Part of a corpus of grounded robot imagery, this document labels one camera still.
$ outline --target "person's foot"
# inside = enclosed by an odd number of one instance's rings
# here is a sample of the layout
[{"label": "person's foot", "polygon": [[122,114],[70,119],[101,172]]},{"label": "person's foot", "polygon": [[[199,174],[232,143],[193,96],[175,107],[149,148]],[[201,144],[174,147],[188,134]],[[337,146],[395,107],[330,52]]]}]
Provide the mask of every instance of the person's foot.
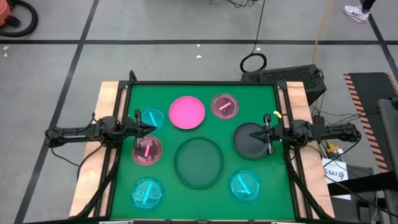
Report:
[{"label": "person's foot", "polygon": [[344,12],[357,22],[363,23],[368,20],[370,12],[363,13],[362,6],[345,6]]}]

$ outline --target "green tabletop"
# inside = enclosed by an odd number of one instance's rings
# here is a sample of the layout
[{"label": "green tabletop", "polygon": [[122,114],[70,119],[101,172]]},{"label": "green tabletop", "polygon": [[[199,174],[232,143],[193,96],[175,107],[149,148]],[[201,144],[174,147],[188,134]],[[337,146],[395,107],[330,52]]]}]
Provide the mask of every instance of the green tabletop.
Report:
[{"label": "green tabletop", "polygon": [[[239,112],[231,119],[217,118],[211,111],[211,100],[220,93],[229,93],[239,102]],[[195,129],[176,128],[169,120],[169,106],[181,96],[198,98],[206,109],[205,119]],[[128,115],[134,110],[156,107],[164,112],[164,126],[152,134],[163,145],[163,154],[152,166],[140,166],[131,156],[134,138],[123,142],[116,188],[111,210],[112,219],[188,219],[188,220],[294,220],[282,144],[275,142],[276,155],[257,160],[240,156],[234,149],[233,133],[243,123],[263,125],[262,117],[277,110],[272,85],[134,85]],[[272,115],[271,125],[278,124]],[[192,189],[178,179],[174,155],[187,139],[205,137],[214,141],[224,155],[224,171],[211,187]],[[237,200],[229,190],[229,178],[238,170],[249,170],[261,183],[260,194],[253,202]],[[134,206],[133,185],[140,179],[157,179],[164,190],[160,203],[152,210]]]}]

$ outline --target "pink dish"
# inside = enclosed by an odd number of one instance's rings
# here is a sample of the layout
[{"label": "pink dish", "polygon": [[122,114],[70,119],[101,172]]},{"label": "pink dish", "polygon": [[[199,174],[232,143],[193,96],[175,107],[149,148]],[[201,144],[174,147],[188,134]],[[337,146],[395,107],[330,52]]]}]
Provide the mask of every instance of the pink dish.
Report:
[{"label": "pink dish", "polygon": [[193,96],[183,96],[171,104],[169,118],[178,128],[192,129],[205,119],[205,106]]}]

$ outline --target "pink stick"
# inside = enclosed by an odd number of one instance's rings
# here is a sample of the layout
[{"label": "pink stick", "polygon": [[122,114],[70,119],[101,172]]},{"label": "pink stick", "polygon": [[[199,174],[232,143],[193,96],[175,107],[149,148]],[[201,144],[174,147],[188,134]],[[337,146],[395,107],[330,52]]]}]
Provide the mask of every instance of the pink stick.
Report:
[{"label": "pink stick", "polygon": [[147,149],[145,150],[145,157],[148,157],[148,153],[149,153],[149,145],[147,145]]},{"label": "pink stick", "polygon": [[231,105],[231,102],[226,103],[224,106],[218,108],[219,110],[222,110],[224,108],[226,108],[227,106]]}]

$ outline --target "black metal frame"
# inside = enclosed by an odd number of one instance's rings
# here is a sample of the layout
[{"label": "black metal frame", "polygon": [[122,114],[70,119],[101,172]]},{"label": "black metal frame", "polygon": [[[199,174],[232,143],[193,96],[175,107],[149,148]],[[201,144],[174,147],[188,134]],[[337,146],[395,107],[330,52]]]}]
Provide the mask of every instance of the black metal frame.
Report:
[{"label": "black metal frame", "polygon": [[[280,104],[280,98],[279,98],[279,92],[278,92],[278,84],[276,82],[269,82],[269,83],[254,83],[254,82],[224,82],[224,81],[137,81],[134,73],[130,73],[130,80],[128,81],[119,81],[119,86],[118,86],[118,92],[116,94],[116,101],[115,101],[115,106],[113,109],[113,116],[118,115],[118,111],[120,108],[121,104],[121,95],[124,89],[126,89],[126,99],[124,102],[124,109],[123,109],[123,115],[122,117],[127,116],[127,112],[129,110],[129,104],[130,104],[130,99],[131,99],[131,92],[132,88],[134,85],[251,85],[251,86],[258,86],[258,85],[270,85],[273,86],[274,88],[274,95],[275,95],[275,102],[277,105],[277,110],[281,111],[281,104]],[[290,100],[289,100],[289,95],[287,93],[286,87],[281,86],[282,91],[284,92],[284,100],[285,100],[285,106],[288,111],[288,119],[289,119],[289,124],[292,125],[292,110],[290,107]],[[121,154],[121,149],[123,147],[123,143],[116,149],[116,155],[115,155],[115,160],[114,162],[117,162],[117,170],[119,170],[119,162],[120,162],[120,154]],[[103,167],[101,170],[101,178],[99,181],[99,184],[101,185],[104,181],[104,178],[106,177],[106,174],[108,173],[108,166],[109,166],[109,160],[111,157],[111,151],[113,149],[107,148],[105,157],[104,157],[104,162],[103,162]],[[297,170],[300,174],[300,178],[302,179],[303,183],[305,184],[305,177],[304,177],[304,171],[301,163],[301,155],[299,150],[295,150],[295,158],[297,159]],[[114,191],[115,191],[115,185],[116,185],[116,179],[118,176],[118,171],[115,174],[115,177],[110,183],[110,188],[109,188],[109,197],[108,197],[108,202],[106,205],[106,215],[103,217],[99,217],[100,209],[101,209],[101,203],[102,203],[102,197],[98,200],[96,203],[96,206],[94,208],[94,214],[93,217],[87,217],[87,218],[76,218],[76,219],[68,219],[68,220],[53,220],[53,221],[47,221],[47,222],[37,222],[36,224],[53,224],[53,223],[99,223],[103,221],[110,221],[110,215],[111,215],[111,210],[112,210],[112,205],[113,205],[113,197],[114,197]],[[302,217],[300,216],[300,210],[299,210],[299,202],[297,200],[297,192],[295,188],[295,182],[292,180],[290,176],[289,177],[289,185],[290,185],[290,194],[292,197],[292,205],[293,205],[293,210],[294,210],[294,215],[295,219],[301,219]],[[307,217],[312,218],[312,213],[311,213],[311,208],[305,200],[305,209],[307,212]],[[173,220],[139,220],[139,221],[134,221],[134,223],[150,223],[150,224],[155,224],[155,223],[191,223],[191,222],[186,222],[186,221],[173,221]],[[192,223],[222,223],[222,222],[213,222],[213,221],[206,221],[206,220],[197,220],[197,221],[192,221]],[[270,222],[260,222],[260,221],[254,221],[254,220],[248,220],[248,223],[270,223]]]}]

